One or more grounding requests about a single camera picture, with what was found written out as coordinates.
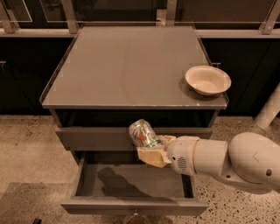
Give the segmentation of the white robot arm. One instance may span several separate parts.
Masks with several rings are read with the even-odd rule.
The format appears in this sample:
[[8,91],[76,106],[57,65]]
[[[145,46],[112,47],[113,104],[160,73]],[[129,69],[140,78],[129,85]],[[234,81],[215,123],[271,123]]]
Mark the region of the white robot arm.
[[210,175],[249,193],[280,192],[280,145],[265,136],[244,132],[231,142],[196,136],[161,136],[157,148],[139,147],[138,157],[148,165],[170,164],[180,174]]

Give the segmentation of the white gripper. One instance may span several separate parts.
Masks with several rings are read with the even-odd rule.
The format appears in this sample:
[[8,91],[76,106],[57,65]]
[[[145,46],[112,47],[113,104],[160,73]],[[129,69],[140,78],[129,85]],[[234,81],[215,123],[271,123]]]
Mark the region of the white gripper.
[[193,152],[197,142],[197,136],[175,136],[158,135],[162,145],[157,147],[138,147],[138,158],[147,165],[163,168],[171,165],[176,173],[194,176]]

